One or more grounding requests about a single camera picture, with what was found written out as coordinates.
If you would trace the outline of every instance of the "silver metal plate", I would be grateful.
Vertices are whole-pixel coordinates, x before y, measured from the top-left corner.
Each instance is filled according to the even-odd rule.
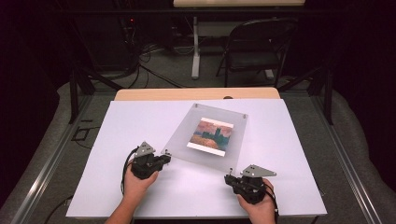
[[[148,155],[150,153],[154,153],[154,152],[155,152],[155,149],[151,145],[149,145],[149,143],[147,143],[145,141],[137,149],[135,157],[136,158],[142,157],[142,156]]]
[[[241,175],[247,177],[274,176],[276,175],[276,172],[266,170],[257,165],[249,165],[245,170],[241,172]]]

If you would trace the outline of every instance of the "finger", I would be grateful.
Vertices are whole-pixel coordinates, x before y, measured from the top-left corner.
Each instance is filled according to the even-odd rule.
[[[127,176],[127,175],[134,175],[134,174],[132,173],[132,164],[131,164],[131,163],[128,163],[128,165],[127,165],[127,167],[126,167],[125,176]]]
[[[155,171],[154,173],[151,174],[151,176],[147,179],[148,185],[151,185],[152,183],[155,182],[155,180],[157,179],[159,173],[160,172]]]
[[[262,182],[266,185],[266,186],[268,186],[269,188],[268,188],[268,190],[270,191],[270,193],[274,193],[274,186],[271,184],[271,182],[268,180],[268,179],[265,179],[265,178],[263,178],[262,179]]]
[[[128,161],[128,164],[126,166],[129,167],[130,165],[132,165],[132,162],[134,162],[134,159],[131,159],[130,161]]]
[[[248,205],[248,202],[244,199],[244,197],[242,197],[240,194],[237,194],[236,198],[238,199],[239,205],[245,209]]]

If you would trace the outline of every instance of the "picture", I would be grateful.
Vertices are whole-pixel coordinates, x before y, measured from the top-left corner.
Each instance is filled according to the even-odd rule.
[[[187,147],[225,156],[233,124],[202,118]]]

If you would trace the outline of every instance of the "clear acrylic sheet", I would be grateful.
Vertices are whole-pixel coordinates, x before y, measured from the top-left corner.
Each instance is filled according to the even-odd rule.
[[[247,114],[194,104],[162,154],[228,173],[238,163],[247,121]]]

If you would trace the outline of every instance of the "person's right hand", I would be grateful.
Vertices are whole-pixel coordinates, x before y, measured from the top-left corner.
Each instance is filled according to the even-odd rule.
[[[268,193],[274,194],[272,192],[274,186],[271,182],[265,178],[262,182],[270,187],[267,188]],[[275,205],[270,196],[265,194],[262,201],[256,204],[248,203],[240,194],[236,197],[241,207],[247,211],[252,224],[275,224]]]
[[[141,180],[134,176],[131,167],[132,164],[129,164],[127,167],[127,172],[125,173],[124,196],[122,200],[138,205],[145,197],[149,186],[152,185],[157,179],[159,172],[156,171],[149,178]]]

